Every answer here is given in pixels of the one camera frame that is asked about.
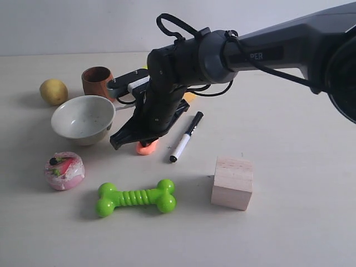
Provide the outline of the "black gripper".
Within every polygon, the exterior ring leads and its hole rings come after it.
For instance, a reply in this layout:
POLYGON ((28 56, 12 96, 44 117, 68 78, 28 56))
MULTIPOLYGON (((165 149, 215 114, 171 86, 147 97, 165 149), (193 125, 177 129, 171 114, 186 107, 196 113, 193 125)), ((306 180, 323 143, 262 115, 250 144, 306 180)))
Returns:
POLYGON ((160 87, 150 80, 138 118, 130 118, 110 136, 112 147, 118 150, 122 145, 134 142, 140 142, 142 147, 148 147, 157 138, 166 135, 177 120, 175 113, 186 90, 187 86, 160 87))

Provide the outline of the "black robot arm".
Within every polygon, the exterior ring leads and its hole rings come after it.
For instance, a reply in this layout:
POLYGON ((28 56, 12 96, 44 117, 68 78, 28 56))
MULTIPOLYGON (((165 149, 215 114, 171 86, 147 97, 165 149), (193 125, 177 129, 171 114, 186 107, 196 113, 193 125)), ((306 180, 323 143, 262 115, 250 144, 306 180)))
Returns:
POLYGON ((355 121, 355 3, 325 9, 243 36, 234 30, 196 30, 168 13, 156 19, 173 44, 152 50, 147 69, 107 83, 114 98, 134 87, 132 117, 110 137, 117 149, 166 135, 188 109, 186 92, 199 96, 213 84, 231 86, 237 73, 261 70, 326 93, 334 107, 355 121))

